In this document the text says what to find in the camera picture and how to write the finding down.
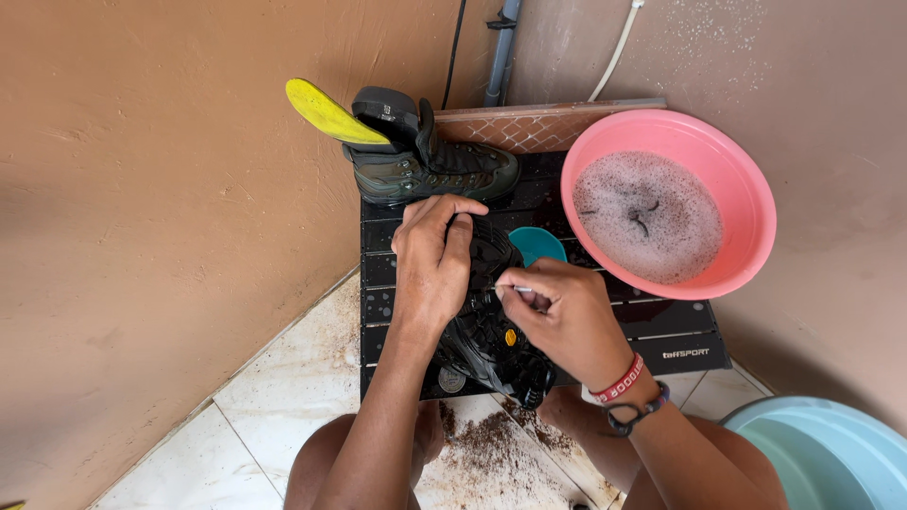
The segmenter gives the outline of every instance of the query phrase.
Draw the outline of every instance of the soap foam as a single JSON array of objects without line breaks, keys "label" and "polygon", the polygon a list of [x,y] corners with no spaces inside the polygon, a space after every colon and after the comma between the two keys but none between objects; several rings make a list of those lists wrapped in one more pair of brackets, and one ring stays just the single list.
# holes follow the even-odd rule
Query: soap foam
[{"label": "soap foam", "polygon": [[690,280],[721,248],[721,216],[706,186],[653,152],[609,154],[573,189],[580,223],[609,259],[662,285]]}]

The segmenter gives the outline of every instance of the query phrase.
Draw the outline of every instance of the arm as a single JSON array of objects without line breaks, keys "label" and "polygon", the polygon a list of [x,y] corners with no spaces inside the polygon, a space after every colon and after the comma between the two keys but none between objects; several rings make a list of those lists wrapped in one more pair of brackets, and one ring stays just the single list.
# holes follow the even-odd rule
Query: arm
[{"label": "arm", "polygon": [[467,213],[487,211],[453,195],[406,208],[392,243],[397,291],[385,348],[314,508],[406,508],[422,379],[444,326],[466,296],[473,238]]},{"label": "arm", "polygon": [[[633,352],[614,318],[601,276],[539,259],[526,270],[505,271],[497,283],[507,316],[590,391],[610,387],[627,372]],[[516,292],[514,285],[534,292]],[[658,384],[644,368],[633,387],[613,403],[643,408],[658,393]],[[636,411],[615,409],[612,414],[627,422]],[[636,424],[629,440],[668,508],[777,508],[672,403]]]}]

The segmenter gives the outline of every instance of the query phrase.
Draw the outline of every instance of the yellow insole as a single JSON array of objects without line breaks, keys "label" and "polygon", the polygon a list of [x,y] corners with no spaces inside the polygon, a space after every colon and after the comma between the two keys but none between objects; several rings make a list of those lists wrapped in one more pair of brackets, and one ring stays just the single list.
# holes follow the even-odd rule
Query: yellow insole
[{"label": "yellow insole", "polygon": [[309,80],[293,78],[287,82],[287,97],[293,107],[313,126],[341,142],[390,144],[380,132],[361,123]]}]

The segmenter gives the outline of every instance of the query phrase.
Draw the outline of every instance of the red wristband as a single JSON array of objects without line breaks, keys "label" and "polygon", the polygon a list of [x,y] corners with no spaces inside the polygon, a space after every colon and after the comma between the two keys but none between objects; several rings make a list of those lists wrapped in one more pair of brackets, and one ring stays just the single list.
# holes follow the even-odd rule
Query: red wristband
[{"label": "red wristband", "polygon": [[635,353],[635,356],[633,357],[633,363],[630,364],[630,367],[629,367],[629,370],[627,370],[627,373],[624,374],[624,376],[622,378],[620,378],[618,380],[618,382],[614,383],[613,386],[607,387],[596,393],[592,393],[589,391],[588,388],[586,388],[585,385],[583,385],[583,387],[582,387],[583,399],[588,402],[592,402],[593,404],[604,404],[605,402],[608,402],[609,400],[613,400],[617,397],[620,397],[621,395],[626,393],[627,390],[633,386],[633,383],[635,383],[636,380],[639,378],[639,372],[642,371],[642,367],[643,367],[642,356],[640,356],[639,353],[637,352],[637,353]]}]

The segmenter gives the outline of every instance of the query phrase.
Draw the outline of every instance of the white hose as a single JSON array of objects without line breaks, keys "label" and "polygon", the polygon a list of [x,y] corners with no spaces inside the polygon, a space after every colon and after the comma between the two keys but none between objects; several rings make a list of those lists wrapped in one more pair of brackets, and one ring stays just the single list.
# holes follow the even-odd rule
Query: white hose
[{"label": "white hose", "polygon": [[614,55],[611,56],[611,62],[608,64],[608,69],[605,70],[605,74],[601,76],[601,81],[599,86],[595,87],[595,92],[589,96],[590,101],[595,101],[596,97],[599,97],[601,89],[605,88],[605,83],[608,82],[608,78],[611,77],[611,73],[614,72],[614,68],[618,65],[618,60],[620,60],[620,53],[623,52],[623,46],[627,43],[627,36],[629,35],[629,29],[633,26],[633,20],[636,18],[636,12],[646,3],[646,0],[633,0],[630,4],[629,16],[627,16],[627,23],[624,24],[624,31],[620,35],[618,40],[618,47],[614,48]]}]

